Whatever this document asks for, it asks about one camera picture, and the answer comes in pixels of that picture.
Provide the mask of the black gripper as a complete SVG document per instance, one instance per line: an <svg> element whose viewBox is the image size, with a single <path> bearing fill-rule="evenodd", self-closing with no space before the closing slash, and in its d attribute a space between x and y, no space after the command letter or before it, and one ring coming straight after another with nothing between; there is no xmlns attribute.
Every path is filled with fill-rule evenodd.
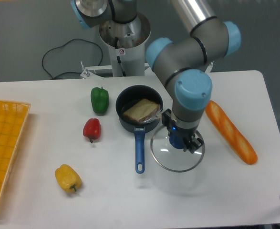
<svg viewBox="0 0 280 229"><path fill-rule="evenodd" d="M198 120L185 122L178 119L170 109L162 113L162 125L165 126L170 134L174 134L184 143L183 151L194 153L204 145L203 138L196 136L195 131L198 127Z"/></svg>

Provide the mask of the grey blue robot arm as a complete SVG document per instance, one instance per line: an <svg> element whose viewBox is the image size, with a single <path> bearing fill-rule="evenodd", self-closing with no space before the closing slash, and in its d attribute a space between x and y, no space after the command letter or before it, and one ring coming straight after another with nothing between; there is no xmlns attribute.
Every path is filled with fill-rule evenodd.
<svg viewBox="0 0 280 229"><path fill-rule="evenodd" d="M222 22L206 0L174 0L189 38L175 44L159 38L148 47L151 27L137 11L135 0L73 0L71 7L80 25L99 27L108 46L113 76L141 76L148 64L172 97L170 114L163 114L173 147L194 152L204 142L196 132L212 90L209 76L199 68L239 49L238 27Z"/></svg>

